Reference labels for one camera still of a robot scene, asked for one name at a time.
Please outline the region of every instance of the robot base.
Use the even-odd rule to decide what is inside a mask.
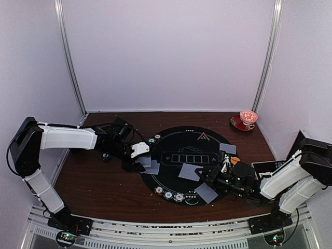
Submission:
[[[73,224],[77,224],[79,234],[87,236],[90,234],[93,222],[91,219],[71,216],[71,221],[73,222]],[[65,227],[61,226],[58,222],[56,222],[53,218],[49,218],[47,225],[49,227],[54,227],[60,230],[67,230]]]
[[[250,218],[248,223],[251,234],[257,234],[282,229],[283,227],[293,224],[293,221],[290,217],[282,218],[280,216],[268,214]]]

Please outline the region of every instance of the wooden table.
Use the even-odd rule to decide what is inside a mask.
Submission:
[[[246,163],[274,160],[259,128],[251,132],[238,131],[229,122],[233,115],[235,113],[92,113],[85,124],[112,122],[121,117],[145,138],[174,126],[200,126],[235,144],[241,160]],[[255,207],[235,196],[201,206],[167,202],[151,193],[140,174],[123,171],[116,158],[103,162],[97,151],[69,154],[55,188],[73,214],[126,222],[205,222],[248,217],[271,210],[271,206]]]

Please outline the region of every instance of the white backdrop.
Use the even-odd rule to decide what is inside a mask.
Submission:
[[[251,108],[273,0],[66,0],[87,111]]]
[[[332,2],[285,1],[278,48],[259,111],[259,127],[277,159],[284,159],[300,128],[332,143]],[[332,188],[309,201],[320,248],[331,249]]]
[[[6,166],[6,149],[25,117],[77,125],[81,113],[65,64],[54,0],[0,0],[0,248],[18,248],[32,203]],[[51,179],[62,149],[40,152]]]

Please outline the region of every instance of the red triangle logo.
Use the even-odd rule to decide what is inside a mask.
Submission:
[[[203,132],[197,140],[210,141],[209,137]]]

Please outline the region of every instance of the red saucer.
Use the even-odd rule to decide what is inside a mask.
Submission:
[[[254,124],[245,126],[240,118],[240,115],[235,115],[230,118],[230,123],[240,131],[252,131],[255,128]]]

